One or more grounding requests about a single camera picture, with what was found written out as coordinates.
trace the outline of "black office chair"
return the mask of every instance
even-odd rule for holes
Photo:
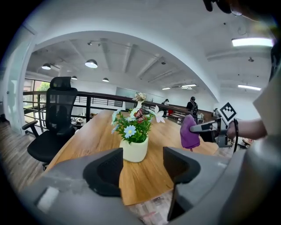
[[[43,163],[44,170],[62,146],[74,135],[71,112],[77,96],[77,89],[70,86],[71,77],[55,77],[47,90],[46,128],[38,135],[37,120],[27,123],[23,130],[31,128],[36,139],[28,146],[28,153]]]

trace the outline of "chair armrest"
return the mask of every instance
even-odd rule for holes
[[[58,131],[57,136],[60,136],[60,137],[66,136],[66,135],[70,134],[72,130],[73,130],[73,124],[70,123],[69,125],[61,128]]]
[[[31,128],[33,134],[35,135],[35,137],[39,137],[39,134],[37,132],[37,130],[35,129],[35,124],[37,123],[37,120],[31,121],[25,125],[22,126],[22,129],[25,131],[28,128]]]

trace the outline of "railing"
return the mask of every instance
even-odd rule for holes
[[[24,104],[30,105],[28,108],[24,108],[24,115],[28,118],[32,118],[39,121],[39,125],[35,125],[40,127],[41,131],[44,132],[46,130],[46,91],[27,91],[23,92],[24,96]],[[126,107],[126,103],[134,103],[134,107],[137,106],[137,102],[128,97],[111,95],[111,94],[101,94],[101,93],[91,93],[91,92],[83,92],[79,91],[77,97],[75,99],[74,107],[86,109],[86,113],[80,113],[80,115],[71,115],[72,118],[82,118],[86,119],[88,122],[95,114],[91,114],[91,109],[109,109],[109,110],[117,110],[122,108],[123,111],[128,111]],[[168,110],[173,110],[174,113],[186,115],[190,113],[189,111],[174,106],[166,106],[162,104],[158,104],[155,102],[143,102],[142,107],[144,112],[146,109],[154,110],[155,105],[159,108]],[[168,117],[176,122],[181,123],[179,117],[176,116],[164,116]],[[79,123],[74,124],[78,129],[82,127]]]

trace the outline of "ceiling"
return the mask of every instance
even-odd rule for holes
[[[207,15],[203,4],[194,1],[193,8],[196,9],[193,13],[194,20],[186,20],[184,10],[179,11],[178,5],[172,4],[171,1],[152,2],[155,4],[148,7],[168,8],[170,14],[190,30],[191,36],[204,51],[210,73],[214,72],[219,78],[221,90],[245,91],[238,89],[238,84],[261,88],[267,85],[270,75],[270,48],[256,46],[234,48],[231,42],[231,39],[239,37],[269,37],[264,29],[261,29],[262,24],[244,17],[213,14],[212,26],[205,24],[204,29],[201,29],[200,25],[203,26],[201,21]],[[254,62],[249,62],[249,57],[252,57]],[[88,59],[95,59],[98,68],[86,67],[84,64]],[[56,65],[58,69],[41,69],[41,65],[46,62]],[[163,53],[155,45],[152,46],[149,42],[140,44],[133,40],[122,41],[110,36],[93,39],[85,39],[81,36],[78,39],[64,40],[38,49],[33,52],[27,70],[51,77],[59,74],[60,76],[76,75],[79,80],[95,82],[101,80],[100,78],[96,80],[93,74],[125,74],[122,79],[130,77],[136,82],[141,79],[159,89],[190,83],[197,84],[194,88],[195,92],[204,89],[201,80],[196,78],[191,70],[182,67],[181,63],[173,60],[169,53]]]

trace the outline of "fluorescent light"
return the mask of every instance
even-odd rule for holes
[[[94,59],[89,59],[87,62],[85,62],[85,65],[90,68],[97,68],[97,61]]]
[[[239,84],[238,87],[240,87],[240,88],[248,88],[248,89],[252,89],[252,90],[256,90],[256,91],[260,91],[261,90],[260,87],[252,87],[252,86],[242,85],[242,84]]]
[[[195,87],[196,84],[188,84],[188,85],[182,85],[181,87]]]
[[[238,38],[232,39],[232,44],[236,46],[247,46],[247,45],[261,45],[272,47],[272,39],[260,38],[260,37],[250,37],[250,38]]]
[[[42,69],[51,69],[51,64],[50,63],[45,63],[43,66],[42,66]]]

